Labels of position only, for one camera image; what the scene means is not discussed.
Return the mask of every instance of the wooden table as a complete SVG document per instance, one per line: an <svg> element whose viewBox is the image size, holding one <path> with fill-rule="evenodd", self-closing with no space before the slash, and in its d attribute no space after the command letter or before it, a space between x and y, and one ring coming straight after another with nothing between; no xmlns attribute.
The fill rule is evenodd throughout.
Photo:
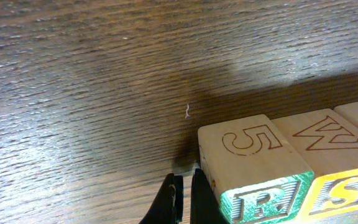
<svg viewBox="0 0 358 224"><path fill-rule="evenodd" d="M0 223L138 223L169 172L188 223L200 126L354 101L356 0L2 0Z"/></svg>

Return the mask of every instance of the black plastic object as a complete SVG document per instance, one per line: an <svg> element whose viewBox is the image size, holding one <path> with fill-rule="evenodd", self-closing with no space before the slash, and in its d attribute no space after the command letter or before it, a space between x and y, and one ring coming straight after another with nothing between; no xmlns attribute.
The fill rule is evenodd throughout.
<svg viewBox="0 0 358 224"><path fill-rule="evenodd" d="M183 216L183 177L168 174L139 224L177 224Z"/></svg>
<svg viewBox="0 0 358 224"><path fill-rule="evenodd" d="M201 169L196 169L191 183L190 224L229 224L219 211L214 192Z"/></svg>

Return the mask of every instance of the green block face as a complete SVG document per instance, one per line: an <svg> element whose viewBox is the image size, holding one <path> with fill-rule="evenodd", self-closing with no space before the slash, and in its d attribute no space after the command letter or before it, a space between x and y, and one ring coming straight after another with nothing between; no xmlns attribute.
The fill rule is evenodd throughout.
<svg viewBox="0 0 358 224"><path fill-rule="evenodd" d="M220 208L230 223L279 223L296 217L313 172L227 190Z"/></svg>

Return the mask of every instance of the yellow block face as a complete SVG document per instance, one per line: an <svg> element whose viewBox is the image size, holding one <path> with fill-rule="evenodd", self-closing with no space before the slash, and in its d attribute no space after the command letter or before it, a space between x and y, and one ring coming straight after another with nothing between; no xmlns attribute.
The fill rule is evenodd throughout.
<svg viewBox="0 0 358 224"><path fill-rule="evenodd" d="M358 169L316 178L297 220L314 220L354 210L358 210Z"/></svg>

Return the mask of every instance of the wood grain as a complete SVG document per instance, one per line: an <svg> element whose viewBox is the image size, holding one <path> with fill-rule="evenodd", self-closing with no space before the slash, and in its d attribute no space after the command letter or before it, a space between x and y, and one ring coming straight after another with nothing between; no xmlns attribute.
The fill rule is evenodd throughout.
<svg viewBox="0 0 358 224"><path fill-rule="evenodd" d="M171 171L188 223L198 127L355 101L358 1L1 0L0 223L137 223Z"/></svg>

